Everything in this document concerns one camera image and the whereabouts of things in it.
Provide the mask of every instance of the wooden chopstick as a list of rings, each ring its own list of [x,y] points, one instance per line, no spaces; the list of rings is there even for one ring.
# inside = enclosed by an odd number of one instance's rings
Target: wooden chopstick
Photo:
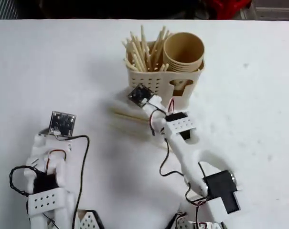
[[[161,68],[159,69],[159,72],[163,72],[164,68],[165,68],[165,65],[162,64]]]
[[[124,59],[124,62],[125,62],[126,66],[127,66],[128,68],[130,68],[130,69],[132,69],[132,70],[134,70],[134,71],[139,72],[139,69],[136,68],[134,65],[132,65],[127,59]]]
[[[142,50],[142,48],[141,48],[140,41],[139,41],[139,39],[138,39],[137,36],[135,36],[135,40],[136,40],[135,45],[136,45],[136,47],[137,47],[137,49],[138,49],[138,52],[139,52],[139,54],[140,54],[142,63],[143,63],[143,65],[144,65],[145,69],[147,69],[146,64],[145,64],[144,52],[143,52],[143,50]]]
[[[142,60],[141,60],[141,56],[140,56],[140,54],[139,54],[139,52],[138,52],[138,50],[137,50],[137,47],[136,47],[135,43],[132,42],[131,44],[132,44],[132,46],[133,46],[133,48],[134,48],[134,51],[135,51],[135,53],[136,53],[136,57],[137,57],[137,59],[138,59],[138,61],[139,61],[139,64],[140,64],[140,66],[141,66],[141,70],[142,70],[143,72],[147,72],[148,70],[144,67],[144,64],[143,64],[143,62],[142,62]]]
[[[154,69],[152,67],[152,63],[151,63],[151,60],[150,60],[150,51],[149,51],[149,47],[147,46],[147,44],[145,45],[145,55],[146,55],[146,60],[148,62],[148,66],[150,68],[150,71],[153,72]]]
[[[169,68],[169,64],[167,63],[167,64],[165,65],[163,71],[166,72],[166,71],[168,70],[168,68]]]
[[[136,68],[139,69],[139,72],[142,72],[143,70],[142,70],[142,68],[141,68],[141,65],[140,65],[140,63],[139,63],[139,60],[138,60],[136,54],[133,54],[132,56],[133,56],[133,59],[134,59],[134,62],[135,62]]]

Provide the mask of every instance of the white tabletop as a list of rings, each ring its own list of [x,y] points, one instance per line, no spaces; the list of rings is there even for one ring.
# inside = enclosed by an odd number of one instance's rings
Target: white tabletop
[[[29,228],[8,174],[25,163],[52,110],[76,114],[74,135],[91,138],[81,209],[97,210],[107,229],[162,229],[173,216],[187,187],[159,175],[165,150],[113,129],[106,114],[128,85],[121,40],[139,35],[141,23],[147,40],[166,25],[205,43],[190,111],[239,168],[253,207],[227,227],[289,227],[289,22],[30,20],[0,21],[0,228]],[[68,159],[75,193],[84,150],[76,140]],[[180,168],[174,155],[172,168]],[[24,187],[21,172],[15,183]]]

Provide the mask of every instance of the red wire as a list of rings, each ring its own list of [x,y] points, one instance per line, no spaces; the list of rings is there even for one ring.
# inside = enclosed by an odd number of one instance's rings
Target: red wire
[[[172,98],[170,100],[169,107],[168,107],[168,112],[170,112],[171,107],[172,107],[172,111],[174,113],[174,98]]]
[[[199,225],[205,225],[204,229],[207,229],[207,224],[206,223],[199,223]]]
[[[49,153],[48,153],[48,160],[47,160],[47,164],[46,164],[46,173],[48,173],[48,168],[49,168],[49,162],[50,162],[50,159],[49,159],[49,155],[53,152],[63,152],[64,153],[64,160],[66,160],[67,158],[67,153],[66,151],[64,151],[63,149],[54,149],[54,150],[51,150]]]

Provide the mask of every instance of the white 3d-printed robot arm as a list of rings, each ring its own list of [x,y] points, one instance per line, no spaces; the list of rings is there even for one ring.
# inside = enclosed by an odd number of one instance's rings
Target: white 3d-printed robot arm
[[[181,164],[186,183],[201,197],[209,198],[201,206],[201,211],[206,212],[207,221],[220,223],[241,214],[246,201],[243,192],[236,187],[235,167],[203,135],[197,134],[195,121],[187,113],[165,116],[161,98],[141,84],[129,94],[129,98],[151,118],[154,131],[167,139]],[[206,162],[221,172],[205,177],[199,162]],[[195,208],[188,215],[194,215],[194,211]]]

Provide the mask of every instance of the perforated plastic bracket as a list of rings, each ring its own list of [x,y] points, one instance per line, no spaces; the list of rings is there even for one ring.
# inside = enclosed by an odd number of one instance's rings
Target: perforated plastic bracket
[[[29,216],[66,206],[66,190],[54,188],[45,192],[29,195]]]
[[[96,221],[94,214],[88,211],[80,223],[80,229],[101,229]]]
[[[167,122],[165,128],[168,128],[172,134],[177,134],[186,130],[196,128],[195,121],[190,117],[177,119],[171,122]]]

